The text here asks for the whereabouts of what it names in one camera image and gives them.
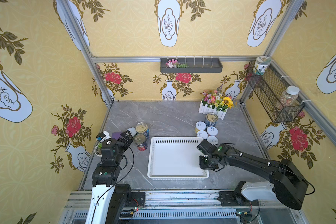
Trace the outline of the pink small can back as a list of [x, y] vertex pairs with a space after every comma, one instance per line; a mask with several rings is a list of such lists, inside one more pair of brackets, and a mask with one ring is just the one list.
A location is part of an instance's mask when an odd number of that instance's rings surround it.
[[217, 136], [218, 134], [218, 129], [216, 127], [207, 127], [206, 132], [209, 136]]

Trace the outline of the blue labelled tin can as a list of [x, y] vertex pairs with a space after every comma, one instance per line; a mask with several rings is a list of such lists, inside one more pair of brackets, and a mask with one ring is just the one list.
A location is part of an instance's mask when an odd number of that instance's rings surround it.
[[136, 125], [135, 130], [137, 133], [143, 134], [146, 137], [146, 140], [149, 139], [150, 131], [148, 125], [144, 122], [140, 122]]

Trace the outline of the white plastic basket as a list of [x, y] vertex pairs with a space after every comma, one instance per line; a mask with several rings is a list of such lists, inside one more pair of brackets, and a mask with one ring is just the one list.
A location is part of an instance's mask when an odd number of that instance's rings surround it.
[[152, 180], [200, 181], [209, 177], [200, 169], [197, 146], [201, 137], [153, 137], [150, 144], [147, 176]]

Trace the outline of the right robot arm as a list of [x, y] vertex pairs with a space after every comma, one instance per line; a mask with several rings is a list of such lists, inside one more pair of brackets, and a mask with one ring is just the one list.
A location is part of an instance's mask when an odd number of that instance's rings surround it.
[[203, 140], [197, 149], [202, 153], [199, 167], [202, 170], [220, 171], [229, 165], [256, 174], [273, 185], [273, 193], [283, 205], [300, 210], [309, 186], [313, 186], [288, 159], [281, 161], [259, 158], [237, 150], [231, 143], [210, 144]]

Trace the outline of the red labelled tin can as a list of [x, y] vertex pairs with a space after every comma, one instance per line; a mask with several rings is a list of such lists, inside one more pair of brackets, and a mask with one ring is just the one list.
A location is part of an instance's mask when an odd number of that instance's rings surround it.
[[134, 136], [134, 142], [139, 151], [145, 151], [147, 149], [146, 136], [138, 133]]

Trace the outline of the pink small can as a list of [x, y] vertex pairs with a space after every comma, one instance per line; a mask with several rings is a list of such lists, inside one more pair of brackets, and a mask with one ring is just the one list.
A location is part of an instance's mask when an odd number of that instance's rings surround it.
[[217, 136], [218, 134], [218, 129], [216, 127], [207, 127], [206, 132], [209, 136]]
[[213, 135], [208, 136], [207, 141], [212, 145], [216, 145], [216, 144], [219, 143], [218, 138], [216, 136], [213, 136]]

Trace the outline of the pink small can front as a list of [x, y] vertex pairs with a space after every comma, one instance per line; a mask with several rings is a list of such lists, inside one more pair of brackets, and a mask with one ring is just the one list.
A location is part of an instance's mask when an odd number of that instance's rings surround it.
[[213, 136], [213, 135], [208, 136], [207, 141], [212, 145], [216, 145], [216, 144], [219, 143], [218, 138], [216, 136]]

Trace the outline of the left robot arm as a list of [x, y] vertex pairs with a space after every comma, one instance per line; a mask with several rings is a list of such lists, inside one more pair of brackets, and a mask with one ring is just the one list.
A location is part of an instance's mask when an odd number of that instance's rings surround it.
[[87, 224], [117, 224], [122, 212], [130, 215], [145, 205], [145, 193], [133, 193], [130, 185], [120, 184], [119, 174], [124, 153], [133, 143], [130, 131], [120, 134], [118, 139], [97, 136], [101, 151], [101, 162], [92, 174], [92, 196], [87, 213]]

